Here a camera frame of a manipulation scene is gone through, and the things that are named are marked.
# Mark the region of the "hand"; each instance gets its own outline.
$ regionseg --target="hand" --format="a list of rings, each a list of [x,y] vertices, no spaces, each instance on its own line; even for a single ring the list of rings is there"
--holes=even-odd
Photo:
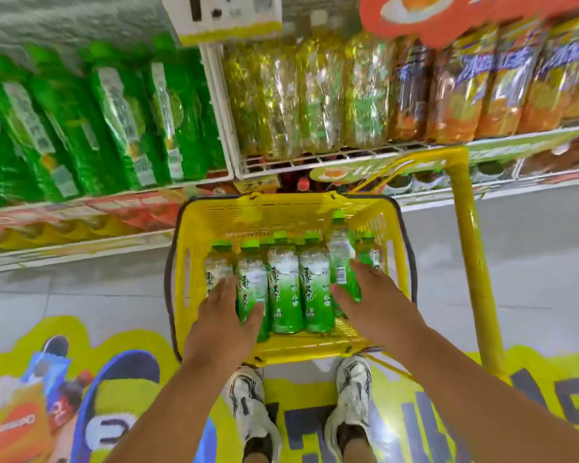
[[[255,304],[241,323],[236,315],[236,281],[235,276],[221,280],[199,305],[198,319],[186,337],[183,364],[212,366],[229,377],[251,353],[262,324],[263,304]]]
[[[428,327],[417,307],[403,295],[385,273],[351,260],[350,264],[361,287],[360,303],[338,284],[330,287],[335,301],[355,329],[374,343],[384,346],[396,360],[403,362]]]

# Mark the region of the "yellow shopping basket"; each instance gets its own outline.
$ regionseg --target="yellow shopping basket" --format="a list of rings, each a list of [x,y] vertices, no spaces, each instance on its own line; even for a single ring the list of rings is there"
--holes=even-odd
[[[373,178],[386,173],[392,178],[409,167],[433,160],[441,161],[451,176],[482,363],[491,373],[503,377],[502,341],[473,203],[467,148],[412,153],[382,169]],[[364,182],[355,191],[368,183]],[[414,255],[401,209],[390,197],[308,193],[193,198],[178,213],[165,270],[165,302],[177,357],[181,357],[181,345],[197,319],[198,305],[206,296],[204,260],[213,241],[231,240],[234,251],[238,252],[239,241],[268,236],[276,230],[286,230],[290,236],[298,236],[306,230],[325,233],[332,211],[336,209],[344,211],[351,229],[371,230],[375,234],[386,260],[392,260],[386,264],[388,274],[393,277],[396,274],[399,288],[416,303]],[[358,334],[347,320],[337,319],[331,333],[272,334],[268,341],[255,346],[247,362],[265,366],[348,356],[377,350],[377,346]]]

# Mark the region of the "foot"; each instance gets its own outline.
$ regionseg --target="foot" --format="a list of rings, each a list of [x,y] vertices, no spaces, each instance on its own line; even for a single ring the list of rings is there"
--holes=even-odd
[[[225,385],[223,399],[233,412],[243,443],[246,444],[251,438],[270,435],[271,463],[278,463],[283,441],[279,430],[268,416],[266,406],[263,405],[263,380],[258,371],[249,366],[241,366]]]
[[[339,398],[335,410],[326,421],[324,440],[329,450],[339,461],[343,461],[343,449],[337,438],[339,426],[360,426],[367,435],[371,401],[371,369],[367,359],[362,356],[343,359],[336,371],[336,390]]]

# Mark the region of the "sneaker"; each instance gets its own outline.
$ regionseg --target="sneaker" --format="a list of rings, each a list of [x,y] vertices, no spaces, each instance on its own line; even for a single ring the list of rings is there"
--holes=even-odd
[[[367,359],[350,356],[343,359],[336,371],[337,405],[324,429],[328,449],[343,461],[336,431],[342,423],[359,425],[368,435],[369,402],[371,401],[371,369]]]
[[[263,404],[263,380],[258,371],[249,366],[241,366],[225,385],[223,399],[233,411],[243,443],[246,444],[250,438],[264,438],[270,434],[271,463],[278,463],[283,440]]]

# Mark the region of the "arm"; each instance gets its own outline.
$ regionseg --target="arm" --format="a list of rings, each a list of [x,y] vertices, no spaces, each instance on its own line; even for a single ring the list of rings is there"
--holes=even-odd
[[[353,262],[361,303],[333,286],[356,329],[385,346],[422,385],[478,462],[579,462],[579,431],[509,387],[427,327],[385,274]]]
[[[263,305],[255,306],[244,325],[235,305],[236,279],[221,281],[199,306],[177,373],[106,463],[193,461],[208,414],[255,345],[262,323]]]

